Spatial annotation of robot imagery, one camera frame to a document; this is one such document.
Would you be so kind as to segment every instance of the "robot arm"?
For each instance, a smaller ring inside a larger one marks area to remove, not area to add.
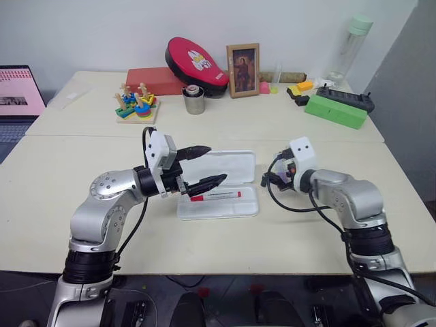
[[[414,285],[399,248],[392,242],[376,186],[348,174],[318,170],[307,138],[290,142],[278,158],[278,173],[268,171],[262,182],[269,179],[280,190],[310,193],[336,211],[343,227],[347,261],[357,277],[359,298],[368,299],[362,303],[365,311],[373,317],[381,316],[385,326],[436,326],[436,308],[405,291],[414,290]],[[394,283],[404,290],[392,286]]]
[[[47,326],[110,325],[107,294],[113,271],[119,269],[116,249],[129,210],[158,194],[166,198],[169,192],[179,191],[196,196],[218,186],[227,175],[203,178],[195,185],[182,177],[179,161],[195,159],[210,149],[177,150],[170,136],[154,131],[145,153],[149,167],[106,172],[91,183],[88,198],[71,220],[69,252]]]

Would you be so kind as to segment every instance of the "black power strip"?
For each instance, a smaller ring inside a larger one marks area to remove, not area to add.
[[[371,100],[369,97],[370,94],[371,92],[367,95],[357,95],[353,93],[330,90],[326,86],[320,87],[316,93],[316,95],[319,95],[320,97],[341,102],[342,104],[347,104],[348,106],[365,110],[368,113],[372,112],[375,108],[373,100]]]

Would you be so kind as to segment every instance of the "orange object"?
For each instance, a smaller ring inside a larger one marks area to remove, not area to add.
[[[182,87],[186,87],[168,67],[129,69],[125,84],[130,90],[138,90],[141,82],[154,95],[182,94]]]
[[[300,91],[307,91],[313,88],[313,83],[311,80],[307,80],[305,82],[298,83],[297,87]]]

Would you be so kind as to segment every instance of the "black cable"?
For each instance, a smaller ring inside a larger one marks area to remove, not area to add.
[[[336,224],[334,223],[332,220],[330,220],[330,218],[328,218],[322,211],[321,211],[321,207],[318,206],[318,204],[315,202],[315,199],[313,198],[313,190],[311,189],[309,191],[309,199],[312,202],[313,207],[315,208],[315,210],[318,212],[318,214],[322,217],[322,219],[324,219],[325,221],[327,221],[331,226],[333,226],[334,228],[336,228],[339,233],[341,234],[341,236],[343,235],[343,230]]]
[[[144,220],[145,211],[147,210],[147,204],[148,203],[149,203],[149,198],[145,199],[144,206],[142,206],[142,211],[141,211],[141,214],[139,216],[138,221],[136,222],[135,226],[133,227],[133,229],[129,233],[129,236],[124,240],[123,244],[120,246],[120,249],[118,250],[118,253],[117,253],[118,257],[120,257],[121,252],[123,252],[124,248],[127,246],[129,241],[131,240],[131,238],[134,237],[134,234],[136,233],[136,231],[138,230],[140,224]]]
[[[151,136],[151,133],[153,133],[154,128],[153,127],[144,127],[144,129],[142,130],[142,154],[144,155],[144,167],[145,168],[147,168],[149,166],[149,161],[147,160],[147,157],[145,155],[145,150],[146,150],[146,133],[147,133],[147,131],[149,132],[149,136]],[[119,260],[119,258],[121,256],[121,253],[124,251],[124,248],[127,246],[129,241],[131,240],[131,238],[134,236],[134,234],[138,230],[140,224],[144,220],[145,211],[147,210],[148,203],[149,203],[149,198],[145,199],[144,205],[142,206],[141,214],[140,214],[140,216],[138,218],[138,221],[136,222],[135,226],[133,227],[133,229],[131,230],[131,232],[127,236],[127,238],[124,240],[123,244],[120,246],[120,249],[118,250],[118,252],[116,254],[117,257],[118,257],[118,260]]]
[[[187,284],[185,284],[185,283],[182,283],[181,281],[177,281],[176,279],[174,279],[174,278],[172,278],[172,277],[170,277],[170,276],[165,276],[167,279],[169,279],[169,280],[171,280],[173,283],[176,283],[177,285],[179,285],[179,286],[181,286],[181,287],[183,287],[183,288],[193,288],[193,287],[197,287],[197,286],[199,286],[199,284],[201,284],[201,282],[203,282],[203,280],[204,280],[204,278],[206,278],[206,276],[201,276],[200,277],[200,279],[196,282],[196,283],[194,283],[194,284],[192,284],[192,285],[187,285]]]
[[[378,283],[382,283],[382,284],[385,284],[385,285],[388,285],[388,286],[392,286],[392,287],[398,288],[400,290],[403,290],[404,292],[407,292],[407,293],[410,293],[410,294],[416,296],[417,298],[419,298],[420,300],[425,302],[427,305],[430,305],[432,307],[436,307],[436,305],[433,303],[432,300],[427,298],[424,294],[421,294],[420,292],[415,291],[415,290],[413,290],[410,287],[407,287],[407,286],[401,285],[399,283],[395,283],[393,281],[389,281],[387,279],[374,276],[371,273],[367,273],[365,271],[361,271],[361,270],[356,269],[354,267],[352,259],[351,259],[351,251],[349,250],[349,243],[348,243],[347,237],[345,235],[345,232],[337,224],[335,224],[327,216],[325,216],[325,214],[320,210],[320,207],[317,205],[317,203],[315,202],[315,199],[313,198],[313,190],[309,191],[309,198],[311,199],[312,205],[315,207],[316,211],[322,217],[322,219],[324,219],[331,226],[336,228],[339,231],[339,233],[341,234],[341,240],[343,240],[343,242],[345,243],[345,255],[346,255],[346,258],[347,258],[348,266],[351,268],[352,272],[356,276],[367,278],[367,279],[370,279],[372,281],[376,281]]]
[[[270,179],[269,179],[269,174],[271,173],[272,168],[274,167],[275,163],[278,160],[279,160],[279,157],[275,157],[275,159],[270,164],[268,171],[266,172],[266,188],[268,189],[268,193],[270,194],[271,198],[274,200],[275,203],[277,203],[281,208],[288,210],[288,211],[292,211],[293,213],[310,213],[312,211],[330,209],[329,206],[320,206],[320,207],[318,207],[318,209],[316,209],[316,208],[295,209],[295,208],[290,208],[290,207],[284,205],[283,203],[281,203],[280,201],[278,201],[278,199],[275,197],[275,195],[271,189],[271,184],[270,184]]]

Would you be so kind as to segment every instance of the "white table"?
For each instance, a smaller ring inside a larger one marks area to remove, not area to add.
[[[284,211],[259,186],[273,153],[287,142],[220,140],[208,134],[191,142],[174,141],[179,148],[201,141],[214,149],[254,150],[260,213],[250,218],[180,221],[175,213],[178,195],[151,198],[146,220],[123,254],[120,273],[349,273],[336,230],[315,213]],[[312,143],[321,167],[368,179],[380,188],[394,242],[408,269],[434,271],[436,225],[386,146]],[[102,172],[140,164],[139,134],[134,138],[24,137],[0,166],[0,269],[61,272],[69,220],[87,197],[90,182]],[[309,205],[307,197],[291,191],[278,196],[290,206]],[[137,206],[128,215],[124,237],[140,209]],[[329,216],[336,220],[333,212]]]
[[[27,135],[113,136],[136,138],[142,125],[116,122],[114,98],[125,82],[126,73],[77,72],[58,94]],[[60,99],[78,92],[83,84],[91,90],[66,108]],[[304,113],[285,92],[281,84],[276,95],[258,95],[231,99],[228,92],[221,99],[206,99],[206,111],[190,115],[180,95],[159,97],[161,107],[156,126],[173,135],[175,140],[291,140],[308,136],[319,141],[383,142],[382,135],[370,118],[355,130]]]

